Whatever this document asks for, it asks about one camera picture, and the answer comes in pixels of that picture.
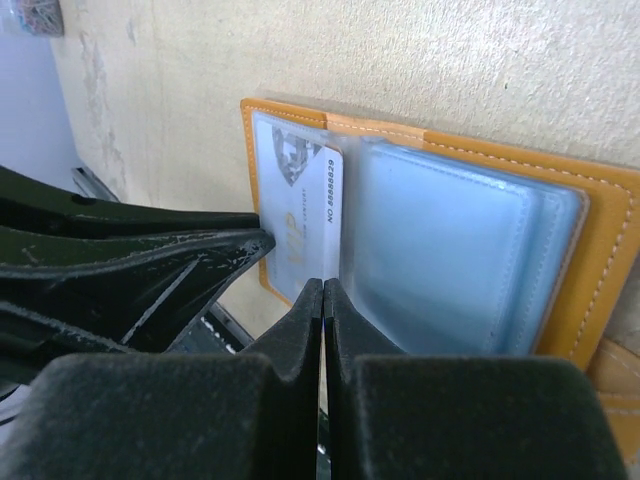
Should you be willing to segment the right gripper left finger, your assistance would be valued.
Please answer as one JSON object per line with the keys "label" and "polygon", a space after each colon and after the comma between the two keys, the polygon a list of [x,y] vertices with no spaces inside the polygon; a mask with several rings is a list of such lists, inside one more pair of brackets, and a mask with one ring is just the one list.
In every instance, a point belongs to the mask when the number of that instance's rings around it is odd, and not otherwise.
{"label": "right gripper left finger", "polygon": [[35,379],[5,479],[312,479],[323,284],[237,354],[75,354]]}

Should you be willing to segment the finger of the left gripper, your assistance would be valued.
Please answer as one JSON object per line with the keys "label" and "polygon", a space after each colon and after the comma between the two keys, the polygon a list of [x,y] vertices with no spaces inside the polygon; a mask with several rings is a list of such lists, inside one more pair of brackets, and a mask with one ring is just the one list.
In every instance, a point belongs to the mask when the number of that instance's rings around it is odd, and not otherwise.
{"label": "finger of the left gripper", "polygon": [[86,198],[1,169],[1,225],[73,239],[198,231],[258,232],[254,213],[176,211]]}
{"label": "finger of the left gripper", "polygon": [[5,229],[1,324],[29,351],[164,352],[275,245],[259,228],[79,239]]}

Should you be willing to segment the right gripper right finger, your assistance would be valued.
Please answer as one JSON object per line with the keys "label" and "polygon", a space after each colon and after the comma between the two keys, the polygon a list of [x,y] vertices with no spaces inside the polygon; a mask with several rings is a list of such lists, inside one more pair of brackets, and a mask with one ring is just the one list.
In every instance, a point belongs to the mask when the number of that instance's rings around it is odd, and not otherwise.
{"label": "right gripper right finger", "polygon": [[587,377],[549,357],[411,356],[324,285],[336,479],[623,479]]}

